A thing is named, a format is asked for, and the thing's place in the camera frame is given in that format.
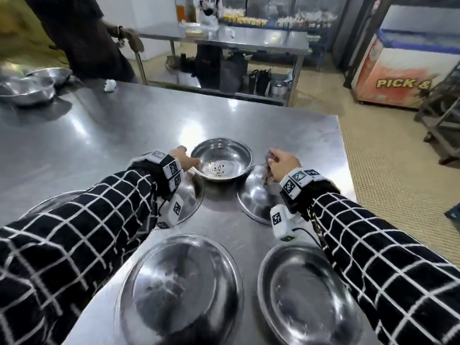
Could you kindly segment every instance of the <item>stainless steel table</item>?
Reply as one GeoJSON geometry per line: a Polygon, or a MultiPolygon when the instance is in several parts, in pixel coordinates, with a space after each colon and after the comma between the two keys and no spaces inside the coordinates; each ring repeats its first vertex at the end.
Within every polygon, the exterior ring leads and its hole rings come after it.
{"type": "Polygon", "coordinates": [[[197,45],[213,45],[223,48],[237,48],[247,51],[267,51],[269,53],[286,53],[297,56],[293,69],[293,82],[289,92],[283,97],[268,95],[258,96],[250,93],[237,92],[227,94],[219,90],[201,87],[198,79],[190,74],[181,73],[179,70],[166,70],[153,80],[148,80],[145,75],[139,53],[136,53],[136,60],[141,73],[141,81],[144,85],[155,84],[164,87],[184,89],[193,92],[203,92],[211,95],[228,96],[244,100],[270,101],[280,105],[291,106],[293,96],[299,80],[300,70],[304,56],[308,54],[308,35],[305,32],[285,31],[285,30],[266,30],[257,28],[240,28],[220,25],[215,33],[206,35],[205,39],[187,37],[185,28],[177,22],[163,22],[151,27],[139,30],[141,38],[154,40],[169,40],[171,52],[175,55],[174,41],[195,43],[197,45]]]}
{"type": "MultiPolygon", "coordinates": [[[[291,151],[302,164],[333,180],[345,196],[355,198],[336,116],[133,84],[118,83],[111,94],[103,92],[103,82],[90,86],[46,108],[0,106],[1,225],[50,196],[88,188],[146,150],[180,144],[192,150],[213,137],[245,143],[255,164],[264,162],[269,147],[291,151]]],[[[95,295],[66,343],[122,344],[114,313],[127,272],[153,244],[184,232],[218,241],[238,264],[245,300],[234,344],[267,344],[253,298],[260,263],[277,242],[270,227],[242,212],[232,184],[211,183],[206,183],[203,204],[190,219],[150,234],[95,295]]]]}

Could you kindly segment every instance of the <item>white wall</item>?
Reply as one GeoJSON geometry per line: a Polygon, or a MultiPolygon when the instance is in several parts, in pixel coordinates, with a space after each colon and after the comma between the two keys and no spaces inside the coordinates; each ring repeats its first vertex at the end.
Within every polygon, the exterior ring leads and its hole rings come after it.
{"type": "Polygon", "coordinates": [[[460,10],[392,5],[381,28],[460,34],[460,10]]]}
{"type": "MultiPolygon", "coordinates": [[[[106,19],[125,28],[140,29],[160,22],[177,21],[174,0],[96,0],[106,19]]],[[[169,41],[142,39],[148,60],[170,51],[169,41]]],[[[129,46],[121,50],[124,56],[134,59],[129,46]]]]}

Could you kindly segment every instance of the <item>refrigerator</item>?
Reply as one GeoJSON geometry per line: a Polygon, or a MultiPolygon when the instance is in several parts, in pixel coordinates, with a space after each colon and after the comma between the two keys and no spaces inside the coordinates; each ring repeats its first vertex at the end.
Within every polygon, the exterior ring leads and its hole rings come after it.
{"type": "Polygon", "coordinates": [[[420,90],[440,83],[460,61],[460,35],[379,29],[351,87],[359,101],[417,109],[420,90]]]}

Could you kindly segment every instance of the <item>tiled floor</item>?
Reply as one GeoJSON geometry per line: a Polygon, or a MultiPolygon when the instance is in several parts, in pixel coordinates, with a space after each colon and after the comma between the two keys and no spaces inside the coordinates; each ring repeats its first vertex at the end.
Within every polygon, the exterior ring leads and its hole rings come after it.
{"type": "MultiPolygon", "coordinates": [[[[195,51],[186,44],[177,52],[195,51]]],[[[145,62],[147,76],[164,70],[165,59],[145,62]]],[[[269,66],[250,64],[260,67],[269,66]]],[[[414,112],[356,104],[343,75],[328,67],[302,70],[295,106],[339,116],[359,203],[460,265],[460,233],[443,214],[460,202],[460,164],[437,164],[414,112]]]]}

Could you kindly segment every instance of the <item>table leg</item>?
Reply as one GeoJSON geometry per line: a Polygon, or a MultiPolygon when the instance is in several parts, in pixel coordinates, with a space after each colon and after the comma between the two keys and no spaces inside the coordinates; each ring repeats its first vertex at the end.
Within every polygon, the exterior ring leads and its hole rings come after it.
{"type": "Polygon", "coordinates": [[[169,45],[171,46],[171,54],[173,56],[176,55],[176,49],[174,48],[174,41],[173,40],[169,40],[169,45]]]}
{"type": "Polygon", "coordinates": [[[136,57],[136,62],[138,63],[139,72],[141,73],[141,82],[143,85],[147,85],[147,79],[145,78],[145,71],[144,66],[142,65],[141,55],[139,52],[135,52],[134,55],[136,57]]]}
{"type": "Polygon", "coordinates": [[[294,64],[294,69],[292,72],[292,86],[291,92],[289,93],[288,97],[288,107],[292,106],[294,97],[295,97],[295,90],[297,88],[297,82],[299,81],[300,71],[302,70],[302,64],[304,63],[304,56],[297,54],[297,59],[294,64]]]}

